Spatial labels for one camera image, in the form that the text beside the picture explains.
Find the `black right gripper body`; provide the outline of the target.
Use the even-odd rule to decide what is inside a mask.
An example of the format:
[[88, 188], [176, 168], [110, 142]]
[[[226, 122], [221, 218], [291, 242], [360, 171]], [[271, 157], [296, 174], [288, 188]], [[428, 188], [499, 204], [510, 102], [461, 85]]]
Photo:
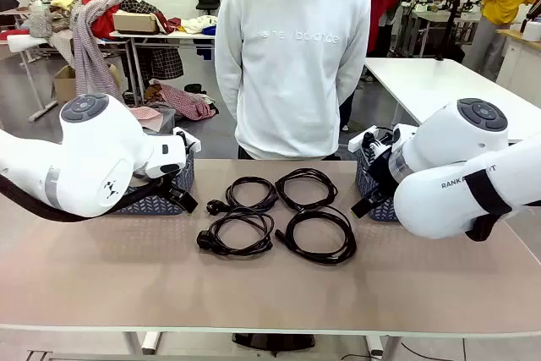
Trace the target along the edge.
[[375, 186], [371, 189], [370, 199], [387, 199], [394, 195], [398, 182], [391, 175], [389, 160], [392, 148], [382, 143], [370, 143], [369, 149], [374, 159], [369, 164], [367, 174], [374, 180]]

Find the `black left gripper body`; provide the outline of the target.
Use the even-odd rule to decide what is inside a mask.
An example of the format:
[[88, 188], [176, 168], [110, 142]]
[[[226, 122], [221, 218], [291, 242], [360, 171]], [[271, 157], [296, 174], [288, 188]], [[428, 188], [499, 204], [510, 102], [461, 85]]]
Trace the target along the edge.
[[176, 178], [165, 176], [162, 182], [162, 198], [166, 200], [182, 200], [187, 192], [178, 187]]

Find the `black power cable round plug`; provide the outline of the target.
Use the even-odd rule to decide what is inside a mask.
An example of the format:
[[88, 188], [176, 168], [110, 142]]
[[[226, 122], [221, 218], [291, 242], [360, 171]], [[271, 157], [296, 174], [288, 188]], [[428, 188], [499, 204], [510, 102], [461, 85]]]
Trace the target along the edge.
[[[237, 249], [226, 245], [219, 235], [221, 229], [229, 222], [240, 221], [257, 229], [261, 238], [247, 247]], [[271, 234], [275, 221], [272, 216], [248, 207], [238, 207], [229, 211], [224, 217], [212, 222], [206, 230], [199, 232], [196, 242], [200, 249], [220, 256], [249, 257], [263, 254], [273, 247]]]
[[[236, 198], [235, 188], [246, 183], [255, 183], [255, 184], [265, 186], [267, 188], [266, 196], [262, 200], [260, 200], [259, 202], [253, 205], [242, 204]], [[258, 211], [258, 212], [267, 212], [274, 206], [274, 204], [279, 199], [279, 194], [276, 191], [276, 187], [273, 183], [271, 183], [270, 181], [264, 178], [255, 177], [255, 176], [238, 178], [226, 188], [224, 196], [226, 200], [225, 202], [221, 200], [210, 200], [207, 202], [206, 210], [210, 215], [216, 216], [220, 213], [228, 213], [237, 208], [249, 208], [251, 210]]]

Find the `black cable straight connector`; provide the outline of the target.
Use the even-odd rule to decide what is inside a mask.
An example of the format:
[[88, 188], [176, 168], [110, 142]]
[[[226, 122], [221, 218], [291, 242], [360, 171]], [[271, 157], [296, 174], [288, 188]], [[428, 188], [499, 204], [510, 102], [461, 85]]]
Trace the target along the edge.
[[[344, 241], [339, 249], [332, 252], [311, 252], [302, 249], [297, 244], [294, 237], [296, 226], [301, 222], [314, 219], [334, 223], [342, 230]], [[330, 205], [324, 205], [319, 209], [300, 211], [288, 222], [286, 231], [276, 230], [275, 236], [289, 251], [304, 260], [320, 265], [339, 265], [344, 263], [356, 254], [358, 247], [351, 222], [341, 211]]]

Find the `black checkered cloth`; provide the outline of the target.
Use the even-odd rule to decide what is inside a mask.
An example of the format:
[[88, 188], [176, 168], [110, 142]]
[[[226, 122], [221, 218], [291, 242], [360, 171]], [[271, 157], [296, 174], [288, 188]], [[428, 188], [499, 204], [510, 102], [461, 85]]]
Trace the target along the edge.
[[154, 48], [151, 51], [150, 77], [158, 80], [183, 76], [183, 62], [177, 48]]

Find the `person in white sweater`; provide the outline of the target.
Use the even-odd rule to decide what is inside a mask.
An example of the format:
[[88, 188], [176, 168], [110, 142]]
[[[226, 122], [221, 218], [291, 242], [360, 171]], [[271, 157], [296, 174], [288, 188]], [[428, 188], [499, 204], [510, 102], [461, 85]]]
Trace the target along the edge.
[[365, 62], [371, 0], [221, 0], [216, 80], [238, 157], [325, 160]]

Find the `white table leg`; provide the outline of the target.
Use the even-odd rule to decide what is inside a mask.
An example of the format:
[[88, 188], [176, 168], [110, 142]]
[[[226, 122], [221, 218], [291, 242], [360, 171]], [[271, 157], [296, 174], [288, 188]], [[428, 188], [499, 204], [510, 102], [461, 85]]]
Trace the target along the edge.
[[147, 331], [143, 335], [143, 340], [139, 340], [139, 335], [135, 331], [125, 331], [123, 339], [128, 352], [132, 355], [156, 355], [162, 333], [159, 331]]
[[367, 335], [365, 341], [371, 361], [398, 361], [398, 349], [402, 343], [399, 336]]

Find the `white table with clothes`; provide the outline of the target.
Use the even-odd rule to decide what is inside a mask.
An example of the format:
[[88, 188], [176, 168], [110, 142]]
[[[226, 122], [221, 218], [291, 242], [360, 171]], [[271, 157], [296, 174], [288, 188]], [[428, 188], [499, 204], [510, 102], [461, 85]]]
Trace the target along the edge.
[[111, 37], [119, 38], [127, 47], [128, 68], [130, 69], [130, 81], [134, 91], [134, 101], [137, 105], [144, 102], [145, 83], [140, 69], [138, 49], [160, 48], [160, 49], [194, 49], [206, 50], [211, 57], [215, 54], [215, 37], [201, 33], [189, 34], [176, 30], [170, 34], [128, 34], [112, 31]]

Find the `open cardboard box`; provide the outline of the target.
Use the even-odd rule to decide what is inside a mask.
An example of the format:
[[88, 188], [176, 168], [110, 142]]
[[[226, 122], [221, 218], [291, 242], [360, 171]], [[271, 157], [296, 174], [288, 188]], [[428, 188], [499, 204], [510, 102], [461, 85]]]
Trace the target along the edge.
[[[114, 79], [116, 90], [120, 93], [119, 100], [124, 104], [122, 94], [123, 76], [114, 64], [109, 63], [107, 66]], [[60, 105], [71, 101], [77, 96], [75, 71], [71, 66], [65, 65], [57, 72], [52, 84], [52, 94]]]

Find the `checkered hanging garment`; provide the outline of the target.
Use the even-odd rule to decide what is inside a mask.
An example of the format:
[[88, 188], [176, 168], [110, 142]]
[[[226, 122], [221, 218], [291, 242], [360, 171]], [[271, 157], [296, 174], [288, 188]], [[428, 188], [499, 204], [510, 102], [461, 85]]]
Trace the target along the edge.
[[73, 31], [75, 89], [78, 96], [105, 93], [123, 104], [123, 96], [91, 29], [92, 24], [108, 9], [123, 1], [91, 0], [79, 8]]

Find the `black round table base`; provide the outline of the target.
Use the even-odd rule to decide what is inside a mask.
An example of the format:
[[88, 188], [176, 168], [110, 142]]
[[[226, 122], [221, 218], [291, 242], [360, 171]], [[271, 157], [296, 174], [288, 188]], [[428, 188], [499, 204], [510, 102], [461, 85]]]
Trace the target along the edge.
[[315, 339], [310, 334], [233, 333], [232, 341], [244, 347], [265, 351], [297, 351], [312, 348]]

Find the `white cloth pile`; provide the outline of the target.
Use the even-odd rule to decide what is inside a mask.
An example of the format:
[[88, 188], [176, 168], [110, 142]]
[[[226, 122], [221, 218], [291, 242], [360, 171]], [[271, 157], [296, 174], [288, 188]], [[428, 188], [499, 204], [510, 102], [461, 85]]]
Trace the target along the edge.
[[181, 21], [181, 27], [183, 31], [188, 34], [199, 34], [204, 29], [212, 26], [216, 26], [217, 17], [213, 15], [202, 15], [197, 18], [183, 19]]

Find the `beige cabinet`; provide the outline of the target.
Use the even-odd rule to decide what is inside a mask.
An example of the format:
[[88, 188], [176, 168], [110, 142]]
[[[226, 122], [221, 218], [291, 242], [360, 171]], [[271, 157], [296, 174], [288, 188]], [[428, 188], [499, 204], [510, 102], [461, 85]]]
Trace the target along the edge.
[[535, 103], [541, 91], [541, 41], [525, 39], [519, 30], [497, 30], [506, 40], [504, 61], [496, 83]]

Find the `white padded board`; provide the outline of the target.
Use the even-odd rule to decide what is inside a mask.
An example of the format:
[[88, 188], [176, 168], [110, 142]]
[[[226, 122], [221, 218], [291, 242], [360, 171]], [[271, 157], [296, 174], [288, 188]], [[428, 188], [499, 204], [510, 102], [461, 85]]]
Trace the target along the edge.
[[7, 36], [7, 45], [9, 51], [11, 51], [11, 53], [18, 53], [20, 55], [22, 67], [25, 70], [32, 95], [36, 99], [36, 104], [38, 106], [38, 110], [28, 117], [28, 121], [30, 123], [34, 123], [35, 121], [39, 120], [57, 106], [57, 100], [54, 96], [50, 97], [49, 101], [42, 100], [41, 94], [36, 88], [34, 78], [30, 72], [30, 57], [28, 56], [29, 50], [37, 48], [39, 45], [43, 44], [46, 44], [45, 39], [35, 38], [30, 35]]

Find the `grey bag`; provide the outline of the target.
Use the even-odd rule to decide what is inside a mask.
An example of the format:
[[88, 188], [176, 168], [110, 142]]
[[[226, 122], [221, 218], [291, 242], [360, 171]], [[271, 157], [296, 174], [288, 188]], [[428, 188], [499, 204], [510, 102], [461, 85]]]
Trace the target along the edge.
[[48, 38], [52, 34], [52, 16], [49, 8], [31, 14], [26, 20], [30, 35], [35, 38]]

